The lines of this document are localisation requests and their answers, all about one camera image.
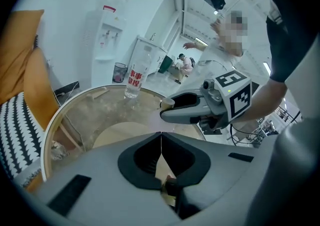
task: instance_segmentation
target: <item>person's hand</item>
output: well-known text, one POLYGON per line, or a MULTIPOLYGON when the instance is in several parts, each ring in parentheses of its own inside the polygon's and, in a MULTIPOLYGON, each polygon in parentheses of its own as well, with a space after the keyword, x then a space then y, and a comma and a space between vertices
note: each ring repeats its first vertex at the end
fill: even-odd
POLYGON ((184 49, 195 48, 196 44, 194 42, 187 42, 183 45, 184 49))
POLYGON ((211 29, 215 31, 217 34, 219 34, 220 32, 220 25, 221 25, 220 19, 217 19, 214 23, 210 24, 211 29))

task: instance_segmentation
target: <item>ceiling light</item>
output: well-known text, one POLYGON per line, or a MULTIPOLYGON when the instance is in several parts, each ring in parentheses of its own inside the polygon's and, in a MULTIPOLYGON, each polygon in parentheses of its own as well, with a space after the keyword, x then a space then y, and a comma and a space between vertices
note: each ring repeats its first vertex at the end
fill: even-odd
POLYGON ((204 41, 200 40, 199 38, 196 38, 195 40, 205 46, 208 46, 208 44, 206 44, 204 41))
POLYGON ((270 67, 269 67, 268 63, 264 62, 263 65, 266 68, 266 71, 268 72, 268 74, 270 75, 271 74, 271 70, 270 70, 270 67))

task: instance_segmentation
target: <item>glass tabletop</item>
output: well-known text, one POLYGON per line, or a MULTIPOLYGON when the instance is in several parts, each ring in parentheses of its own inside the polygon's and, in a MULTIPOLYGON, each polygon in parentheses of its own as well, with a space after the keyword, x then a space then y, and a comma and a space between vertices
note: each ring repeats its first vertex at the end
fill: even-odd
POLYGON ((143 134, 167 131, 205 140, 197 125, 160 124, 158 110, 164 98, 160 94, 142 88, 136 99, 128 99, 125 88, 94 88, 73 97, 59 109, 44 136, 44 180, 84 152, 143 134))

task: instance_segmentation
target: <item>orange cushion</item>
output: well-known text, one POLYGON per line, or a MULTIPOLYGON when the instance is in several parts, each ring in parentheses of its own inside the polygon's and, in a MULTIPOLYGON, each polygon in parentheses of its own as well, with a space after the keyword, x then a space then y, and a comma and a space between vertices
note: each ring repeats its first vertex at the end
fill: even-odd
POLYGON ((23 91, 24 72, 44 10, 10 14, 0 37, 0 104, 23 91))
POLYGON ((30 55, 24 73, 24 100, 30 111, 45 130, 59 109, 46 70, 44 55, 36 48, 30 55))

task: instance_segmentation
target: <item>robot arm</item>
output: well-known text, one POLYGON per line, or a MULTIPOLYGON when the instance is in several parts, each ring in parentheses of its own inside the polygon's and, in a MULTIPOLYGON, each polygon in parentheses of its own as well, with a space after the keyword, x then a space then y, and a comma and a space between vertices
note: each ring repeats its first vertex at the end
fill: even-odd
POLYGON ((173 108, 161 111, 161 118, 169 123, 197 124, 204 134, 225 128, 251 106, 251 80, 237 70, 211 80, 199 89, 173 94, 173 108))

